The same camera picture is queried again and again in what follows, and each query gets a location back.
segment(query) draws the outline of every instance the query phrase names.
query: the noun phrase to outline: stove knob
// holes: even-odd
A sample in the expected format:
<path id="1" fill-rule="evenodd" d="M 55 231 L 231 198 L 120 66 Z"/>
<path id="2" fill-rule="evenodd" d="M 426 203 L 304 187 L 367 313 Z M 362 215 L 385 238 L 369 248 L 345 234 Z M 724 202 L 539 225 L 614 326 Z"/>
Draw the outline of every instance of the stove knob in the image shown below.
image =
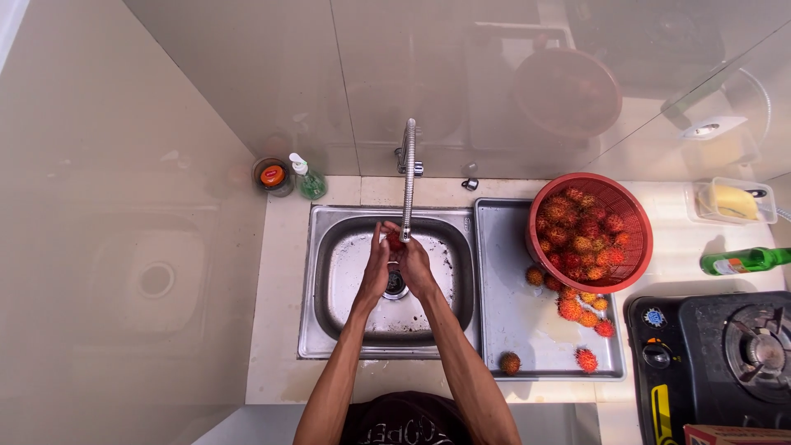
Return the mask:
<path id="1" fill-rule="evenodd" d="M 656 369 L 665 369 L 670 366 L 670 354 L 659 344 L 647 344 L 643 348 L 643 360 Z"/>

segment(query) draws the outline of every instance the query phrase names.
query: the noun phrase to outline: faucet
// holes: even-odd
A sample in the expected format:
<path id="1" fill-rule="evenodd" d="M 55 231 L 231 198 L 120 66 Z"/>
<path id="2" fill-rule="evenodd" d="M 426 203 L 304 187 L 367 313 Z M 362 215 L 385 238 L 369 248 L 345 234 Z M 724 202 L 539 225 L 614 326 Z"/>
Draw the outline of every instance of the faucet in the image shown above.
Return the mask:
<path id="1" fill-rule="evenodd" d="M 401 147 L 395 149 L 395 156 L 398 158 L 398 173 L 406 176 L 403 186 L 401 242 L 409 242 L 411 238 L 414 179 L 423 176 L 423 163 L 414 159 L 414 138 L 417 133 L 418 128 L 414 124 L 414 119 L 407 119 L 407 126 L 403 129 Z"/>

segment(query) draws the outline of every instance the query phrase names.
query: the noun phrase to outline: hand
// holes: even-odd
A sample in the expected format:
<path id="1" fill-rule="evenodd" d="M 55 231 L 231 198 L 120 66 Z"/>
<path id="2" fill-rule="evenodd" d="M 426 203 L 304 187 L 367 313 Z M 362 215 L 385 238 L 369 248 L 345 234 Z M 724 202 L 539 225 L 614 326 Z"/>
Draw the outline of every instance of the hand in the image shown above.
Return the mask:
<path id="1" fill-rule="evenodd" d="M 379 241 L 379 233 L 382 229 L 382 223 L 377 222 L 377 227 L 373 230 L 373 238 L 371 239 L 371 256 L 368 257 L 368 264 L 365 265 L 365 273 L 362 276 L 360 283 L 360 290 L 357 292 L 357 297 L 354 298 L 352 303 L 352 314 L 359 311 L 368 318 L 369 314 L 377 302 L 382 297 L 384 291 L 388 288 L 388 261 L 390 259 L 390 244 L 388 240 L 382 238 Z"/>
<path id="2" fill-rule="evenodd" d="M 385 221 L 383 231 L 400 233 L 401 227 L 394 222 Z M 418 240 L 412 238 L 404 249 L 391 253 L 390 261 L 398 262 L 404 282 L 418 300 L 439 289 L 434 275 L 431 274 L 429 254 Z"/>

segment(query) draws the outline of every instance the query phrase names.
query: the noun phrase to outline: stainless steel sink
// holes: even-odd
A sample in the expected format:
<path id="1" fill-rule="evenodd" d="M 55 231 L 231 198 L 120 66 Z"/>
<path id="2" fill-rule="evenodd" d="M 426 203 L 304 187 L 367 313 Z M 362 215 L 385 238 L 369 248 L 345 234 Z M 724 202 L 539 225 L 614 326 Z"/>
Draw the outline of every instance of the stainless steel sink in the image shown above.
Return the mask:
<path id="1" fill-rule="evenodd" d="M 377 221 L 400 223 L 401 209 L 315 206 L 311 210 L 299 356 L 326 359 L 349 317 Z M 472 209 L 414 209 L 412 235 L 426 248 L 431 272 L 480 353 L 479 286 Z M 363 359 L 436 359 L 433 334 L 410 291 L 382 298 L 368 318 Z"/>

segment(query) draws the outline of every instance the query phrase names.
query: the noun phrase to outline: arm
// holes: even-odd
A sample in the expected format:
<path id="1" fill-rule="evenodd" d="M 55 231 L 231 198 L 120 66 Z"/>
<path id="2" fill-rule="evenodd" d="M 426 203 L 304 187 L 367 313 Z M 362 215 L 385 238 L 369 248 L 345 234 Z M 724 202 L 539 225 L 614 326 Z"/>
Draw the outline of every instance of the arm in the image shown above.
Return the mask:
<path id="1" fill-rule="evenodd" d="M 385 230 L 400 230 L 385 222 Z M 464 423 L 477 445 L 521 443 L 517 425 L 500 388 L 481 357 L 464 336 L 459 320 L 450 310 L 431 275 L 429 256 L 414 239 L 395 253 L 401 275 L 418 298 L 431 325 L 445 377 L 459 406 Z"/>
<path id="2" fill-rule="evenodd" d="M 377 223 L 371 240 L 371 256 L 365 266 L 360 290 L 338 343 L 310 394 L 305 411 L 302 412 L 297 432 L 294 434 L 295 445 L 335 445 L 341 439 L 343 423 L 351 402 L 351 390 L 354 388 L 365 323 L 388 285 L 390 248 L 387 240 L 379 242 L 380 228 L 381 224 Z"/>

